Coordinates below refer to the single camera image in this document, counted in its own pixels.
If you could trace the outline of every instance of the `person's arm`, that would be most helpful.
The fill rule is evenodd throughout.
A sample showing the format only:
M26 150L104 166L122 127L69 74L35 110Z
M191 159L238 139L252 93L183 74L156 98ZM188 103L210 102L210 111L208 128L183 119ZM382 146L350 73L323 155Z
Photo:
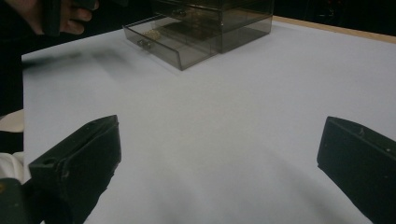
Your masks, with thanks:
M61 0L60 31L80 35L84 26L79 21L89 21L92 13L78 7L72 0ZM1 0L0 5L1 39L12 39L24 35L43 35L41 0Z

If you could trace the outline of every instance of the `hand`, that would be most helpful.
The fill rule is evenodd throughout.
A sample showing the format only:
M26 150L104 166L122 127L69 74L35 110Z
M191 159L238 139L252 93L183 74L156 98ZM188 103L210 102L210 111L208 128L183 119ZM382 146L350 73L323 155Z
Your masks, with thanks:
M41 0L5 0L30 25L37 35L43 35L43 8ZM72 0L61 0L60 31L73 35L84 32L84 26L79 21L90 21L92 13L88 9L78 7ZM95 9L99 8L96 0Z

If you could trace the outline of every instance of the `white table surface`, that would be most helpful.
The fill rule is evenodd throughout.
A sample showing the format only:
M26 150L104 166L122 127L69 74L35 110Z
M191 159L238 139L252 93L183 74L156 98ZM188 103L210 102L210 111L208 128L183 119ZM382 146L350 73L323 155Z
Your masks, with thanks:
M370 223L316 157L328 116L396 139L394 44L275 21L184 72L122 30L23 60L26 164L119 116L122 162L86 223Z

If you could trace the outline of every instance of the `drawer handle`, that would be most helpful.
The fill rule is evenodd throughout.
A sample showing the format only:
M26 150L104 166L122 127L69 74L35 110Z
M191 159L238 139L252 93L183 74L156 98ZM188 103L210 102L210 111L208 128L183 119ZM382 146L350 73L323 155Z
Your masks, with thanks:
M145 39L138 40L137 45L143 49L151 49L151 42Z

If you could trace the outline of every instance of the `transparent plastic box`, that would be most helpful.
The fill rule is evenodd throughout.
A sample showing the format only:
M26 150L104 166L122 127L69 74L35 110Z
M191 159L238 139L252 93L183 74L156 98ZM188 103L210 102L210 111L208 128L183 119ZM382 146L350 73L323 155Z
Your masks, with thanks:
M195 29L190 23L164 16L133 23L123 29L128 40L184 70L215 54L267 35L271 29L271 19L222 34Z
M255 2L257 0L163 0L164 2L175 3L178 5L211 8L226 10L232 7Z
M206 7L184 5L178 2L228 4L239 2L238 7L227 10L208 9ZM156 14L171 17L195 25L198 29L210 29L217 32L228 32L256 21L264 20L273 14L273 0L245 1L162 1L152 0L151 6Z
M215 39L172 18L157 16L123 29L128 40L180 70L218 53Z
M274 0L151 0L158 16L126 25L126 37L184 70L271 32Z

